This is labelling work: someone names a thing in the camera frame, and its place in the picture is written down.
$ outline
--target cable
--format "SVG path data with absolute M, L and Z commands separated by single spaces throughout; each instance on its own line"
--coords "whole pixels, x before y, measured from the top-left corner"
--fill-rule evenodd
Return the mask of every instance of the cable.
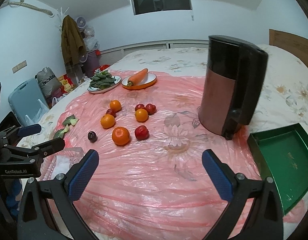
M 12 7 L 12 8 L 16 8 L 16 7 L 19 7 L 19 6 L 27 7 L 27 8 L 30 8 L 30 9 L 32 9 L 32 10 L 45 13 L 45 14 L 47 14 L 49 17 L 54 17 L 54 14 L 53 14 L 52 11 L 47 10 L 47 9 L 41 9 L 41 8 L 38 8 L 38 7 L 33 6 L 33 5 L 31 5 L 31 4 L 28 4 L 28 3 L 24 3 L 24 2 L 8 2 L 8 5 L 9 5 L 10 7 Z

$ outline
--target carrot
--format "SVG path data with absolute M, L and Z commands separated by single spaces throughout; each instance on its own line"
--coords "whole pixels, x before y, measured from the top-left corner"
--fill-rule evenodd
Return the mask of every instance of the carrot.
M 135 86 L 139 84 L 145 77 L 148 72 L 147 68 L 144 68 L 143 70 L 137 72 L 136 74 L 132 75 L 127 82 L 127 86 Z

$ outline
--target wall switch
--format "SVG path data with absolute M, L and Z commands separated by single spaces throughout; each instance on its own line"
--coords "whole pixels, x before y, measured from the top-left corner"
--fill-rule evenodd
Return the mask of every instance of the wall switch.
M 26 60 L 24 60 L 23 62 L 19 63 L 18 65 L 16 65 L 15 67 L 12 68 L 13 73 L 16 73 L 18 70 L 22 69 L 23 67 L 27 66 L 27 62 Z

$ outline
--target hanging jacket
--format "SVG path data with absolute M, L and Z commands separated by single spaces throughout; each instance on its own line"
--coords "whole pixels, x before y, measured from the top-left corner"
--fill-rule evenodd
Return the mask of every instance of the hanging jacket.
M 64 63 L 75 65 L 86 54 L 86 47 L 76 22 L 67 15 L 62 26 L 62 53 Z

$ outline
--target red fruit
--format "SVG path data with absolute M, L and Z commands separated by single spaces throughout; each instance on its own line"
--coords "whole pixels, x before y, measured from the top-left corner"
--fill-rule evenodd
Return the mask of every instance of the red fruit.
M 152 104 L 147 104 L 145 109 L 149 114 L 154 114 L 156 112 L 156 106 Z
M 112 115 L 113 117 L 116 117 L 116 113 L 115 113 L 115 111 L 112 110 L 112 109 L 108 109 L 108 110 L 106 111 L 106 114 L 110 114 L 110 115 Z
M 145 106 L 143 104 L 138 104 L 137 106 L 135 106 L 135 111 L 137 111 L 138 109 L 145 109 Z
M 146 140 L 149 137 L 149 132 L 146 126 L 141 125 L 135 130 L 135 137 L 137 140 Z

